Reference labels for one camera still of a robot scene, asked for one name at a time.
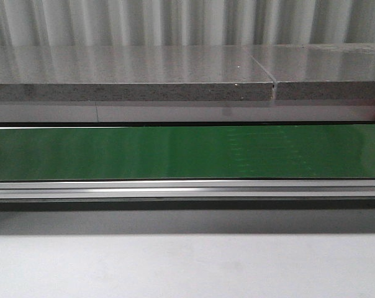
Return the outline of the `grey granite slab right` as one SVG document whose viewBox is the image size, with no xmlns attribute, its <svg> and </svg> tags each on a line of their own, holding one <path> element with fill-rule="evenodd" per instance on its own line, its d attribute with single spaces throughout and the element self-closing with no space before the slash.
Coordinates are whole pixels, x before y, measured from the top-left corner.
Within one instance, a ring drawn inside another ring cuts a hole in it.
<svg viewBox="0 0 375 298">
<path fill-rule="evenodd" d="M 245 49 L 274 79 L 278 101 L 375 101 L 375 43 Z"/>
</svg>

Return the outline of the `green conveyor belt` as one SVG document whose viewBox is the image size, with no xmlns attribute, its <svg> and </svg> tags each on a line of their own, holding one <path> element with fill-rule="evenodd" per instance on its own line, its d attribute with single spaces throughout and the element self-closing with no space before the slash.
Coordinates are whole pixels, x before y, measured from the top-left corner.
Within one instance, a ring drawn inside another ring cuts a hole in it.
<svg viewBox="0 0 375 298">
<path fill-rule="evenodd" d="M 0 181 L 375 178 L 375 124 L 0 129 Z"/>
</svg>

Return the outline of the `grey granite slab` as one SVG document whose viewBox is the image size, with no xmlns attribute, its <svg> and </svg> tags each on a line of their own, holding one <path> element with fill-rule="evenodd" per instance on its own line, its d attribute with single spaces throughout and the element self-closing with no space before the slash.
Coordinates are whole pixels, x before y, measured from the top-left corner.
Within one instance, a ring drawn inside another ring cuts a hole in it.
<svg viewBox="0 0 375 298">
<path fill-rule="evenodd" d="M 0 101 L 268 101 L 272 93 L 242 47 L 0 47 Z"/>
<path fill-rule="evenodd" d="M 245 49 L 274 79 L 278 101 L 375 101 L 375 43 Z"/>
</svg>

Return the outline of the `aluminium conveyor frame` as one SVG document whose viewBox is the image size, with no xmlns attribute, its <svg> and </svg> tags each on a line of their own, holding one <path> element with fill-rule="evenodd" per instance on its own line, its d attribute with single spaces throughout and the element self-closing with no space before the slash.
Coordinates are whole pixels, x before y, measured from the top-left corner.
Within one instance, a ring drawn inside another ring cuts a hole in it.
<svg viewBox="0 0 375 298">
<path fill-rule="evenodd" d="M 0 210 L 249 209 L 340 201 L 375 202 L 375 179 L 0 182 Z"/>
</svg>

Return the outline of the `grey granite slab left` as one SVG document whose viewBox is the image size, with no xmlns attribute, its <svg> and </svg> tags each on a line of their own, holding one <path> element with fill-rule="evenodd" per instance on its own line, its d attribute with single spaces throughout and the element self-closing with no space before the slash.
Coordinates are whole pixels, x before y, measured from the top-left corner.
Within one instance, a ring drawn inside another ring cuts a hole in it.
<svg viewBox="0 0 375 298">
<path fill-rule="evenodd" d="M 242 47 L 0 47 L 0 101 L 268 101 L 272 93 Z"/>
</svg>

